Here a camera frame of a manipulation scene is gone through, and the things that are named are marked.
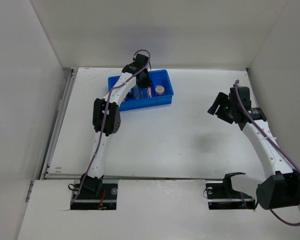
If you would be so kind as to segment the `pink makeup brush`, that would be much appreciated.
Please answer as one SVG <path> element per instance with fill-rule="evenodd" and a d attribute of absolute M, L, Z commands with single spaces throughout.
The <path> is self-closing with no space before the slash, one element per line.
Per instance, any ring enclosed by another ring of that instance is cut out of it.
<path fill-rule="evenodd" d="M 149 86 L 146 91 L 147 91 L 147 97 L 151 98 L 152 97 L 152 89 L 151 89 L 151 87 Z"/>

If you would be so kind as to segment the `clear plastic bottle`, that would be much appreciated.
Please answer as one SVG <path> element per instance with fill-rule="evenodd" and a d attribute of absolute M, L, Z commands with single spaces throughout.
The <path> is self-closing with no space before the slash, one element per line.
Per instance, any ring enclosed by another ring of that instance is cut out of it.
<path fill-rule="evenodd" d="M 132 93 L 135 100 L 140 100 L 143 98 L 143 93 L 137 85 L 132 88 Z"/>

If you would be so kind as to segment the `round compact case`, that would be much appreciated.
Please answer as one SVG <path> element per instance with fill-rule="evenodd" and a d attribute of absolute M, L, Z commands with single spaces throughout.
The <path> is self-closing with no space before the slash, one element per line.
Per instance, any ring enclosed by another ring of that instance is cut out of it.
<path fill-rule="evenodd" d="M 157 85 L 154 90 L 155 90 L 156 96 L 164 96 L 165 95 L 165 88 L 162 85 Z"/>

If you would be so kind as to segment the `clear tube black cap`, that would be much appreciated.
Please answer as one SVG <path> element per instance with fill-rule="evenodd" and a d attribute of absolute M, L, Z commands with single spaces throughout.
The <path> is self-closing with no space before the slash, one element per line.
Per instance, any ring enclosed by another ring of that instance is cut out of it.
<path fill-rule="evenodd" d="M 126 97 L 127 97 L 128 99 L 133 98 L 133 93 L 132 93 L 131 91 L 129 91 L 128 94 L 126 95 Z"/>

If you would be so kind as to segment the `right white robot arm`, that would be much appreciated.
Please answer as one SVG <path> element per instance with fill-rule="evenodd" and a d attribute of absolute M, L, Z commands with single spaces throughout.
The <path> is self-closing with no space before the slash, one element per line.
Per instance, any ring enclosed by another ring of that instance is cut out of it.
<path fill-rule="evenodd" d="M 219 92 L 207 111 L 227 123 L 236 123 L 252 144 L 264 171 L 256 179 L 243 172 L 227 173 L 222 193 L 233 198 L 241 193 L 255 198 L 265 210 L 298 206 L 300 204 L 300 173 L 277 150 L 267 118 L 259 107 L 252 107 L 250 89 L 231 87 L 229 94 Z"/>

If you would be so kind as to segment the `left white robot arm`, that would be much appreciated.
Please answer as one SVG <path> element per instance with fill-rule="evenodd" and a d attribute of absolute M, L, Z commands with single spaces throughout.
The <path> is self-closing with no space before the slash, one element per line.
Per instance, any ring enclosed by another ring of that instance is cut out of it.
<path fill-rule="evenodd" d="M 92 124 L 97 137 L 95 150 L 92 152 L 91 160 L 81 182 L 86 184 L 84 192 L 90 198 L 97 198 L 101 195 L 102 186 L 97 183 L 104 175 L 105 152 L 109 137 L 115 134 L 121 125 L 120 105 L 128 92 L 137 84 L 138 76 L 147 71 L 151 55 L 140 54 L 138 50 L 132 63 L 127 64 L 121 71 L 119 79 L 103 98 L 97 98 L 93 105 Z"/>

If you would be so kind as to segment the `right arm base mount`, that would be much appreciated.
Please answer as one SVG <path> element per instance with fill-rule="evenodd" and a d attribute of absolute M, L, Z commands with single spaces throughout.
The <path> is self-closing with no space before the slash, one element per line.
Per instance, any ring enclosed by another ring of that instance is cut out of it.
<path fill-rule="evenodd" d="M 243 172 L 225 174 L 222 180 L 205 182 L 203 196 L 207 199 L 209 210 L 255 210 L 259 204 L 255 196 L 233 189 L 232 178 L 244 176 Z"/>

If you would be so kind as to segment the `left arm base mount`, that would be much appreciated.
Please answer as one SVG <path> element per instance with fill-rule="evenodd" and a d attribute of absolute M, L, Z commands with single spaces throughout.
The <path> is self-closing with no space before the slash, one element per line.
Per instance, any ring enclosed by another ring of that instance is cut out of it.
<path fill-rule="evenodd" d="M 98 194 L 82 188 L 80 194 L 77 196 L 79 188 L 79 182 L 68 185 L 68 189 L 72 191 L 70 200 L 71 210 L 112 211 L 117 209 L 118 179 L 103 180 L 101 190 Z"/>

